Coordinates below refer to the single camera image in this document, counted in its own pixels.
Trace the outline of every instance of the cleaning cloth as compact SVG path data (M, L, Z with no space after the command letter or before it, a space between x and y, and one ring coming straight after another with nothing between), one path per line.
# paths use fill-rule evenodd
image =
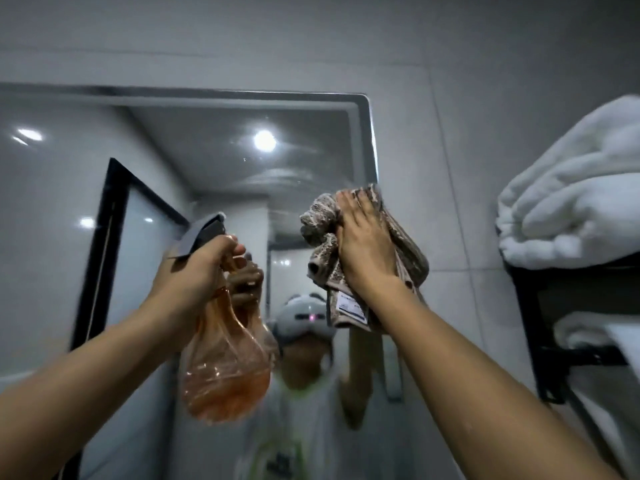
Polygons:
M396 247L398 277L420 299L419 286L429 273L429 263L418 246L400 224L386 211L380 189L376 184L352 190L355 196L364 190L380 218L386 222L391 241ZM334 327L358 326L368 331L384 332L380 321L366 304L349 288L338 256L338 238L335 231L340 209L334 194L322 194L311 208L300 216L300 233L314 247L308 264L308 276L327 291L327 317Z

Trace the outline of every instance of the hanging white towel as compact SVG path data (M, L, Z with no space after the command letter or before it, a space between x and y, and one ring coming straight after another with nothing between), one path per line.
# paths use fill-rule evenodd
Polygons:
M580 120L500 193L496 224L505 260L529 269L640 251L640 98Z
M554 325L556 343L617 346L629 366L572 367L567 384L578 396L630 480L640 480L640 316L574 312Z

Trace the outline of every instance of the bright round light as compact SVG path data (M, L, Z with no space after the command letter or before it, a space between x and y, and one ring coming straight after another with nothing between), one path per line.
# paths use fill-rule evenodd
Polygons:
M20 133L25 138L29 138L34 141L42 141L42 133L39 131L30 130L27 128L18 128L18 133Z
M83 217L80 219L80 227L85 229L95 229L95 220L92 217Z
M276 138L271 131L261 130L253 137L253 144L261 152L271 153L276 147Z

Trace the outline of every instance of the white tag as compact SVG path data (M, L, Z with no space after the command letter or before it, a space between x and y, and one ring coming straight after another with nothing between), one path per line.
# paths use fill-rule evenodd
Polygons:
M336 300L336 306L338 307L338 310L340 310L342 313L350 316L351 318L361 323L364 323L364 325L367 325L369 323L367 316L362 311L362 308L358 305L358 302L354 298L347 295L347 293L338 291L338 299Z

